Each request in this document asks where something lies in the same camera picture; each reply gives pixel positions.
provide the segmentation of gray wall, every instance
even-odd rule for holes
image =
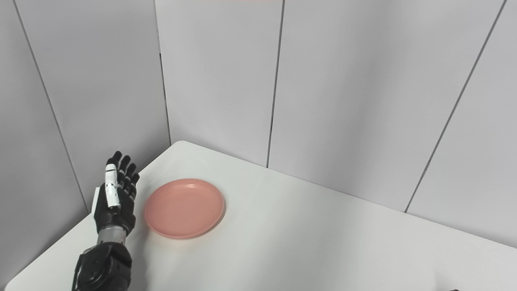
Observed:
[[[517,247],[517,3],[501,13],[409,213]]]
[[[16,4],[0,2],[0,289],[88,213],[114,151],[141,169],[170,145],[152,0]]]
[[[492,49],[496,60],[485,77],[474,74],[463,98],[478,108],[459,103],[458,112],[469,112],[446,132],[440,165],[431,161],[415,192],[503,0],[285,0],[279,43],[281,4],[156,1],[172,140],[400,211],[415,193],[410,213],[517,246],[508,223],[517,221],[509,178],[517,123],[495,109],[515,95],[502,84],[516,77],[514,56],[504,54],[515,44],[514,24],[496,26],[488,48],[505,51]],[[507,22],[517,16],[505,13]],[[483,111],[485,103],[494,109]],[[465,139],[474,120],[487,129]],[[495,135],[493,127],[505,130]]]
[[[86,215],[12,1],[0,1],[0,289]]]
[[[281,1],[156,1],[172,142],[266,166]]]
[[[107,156],[170,145],[153,0],[16,2],[89,206]]]

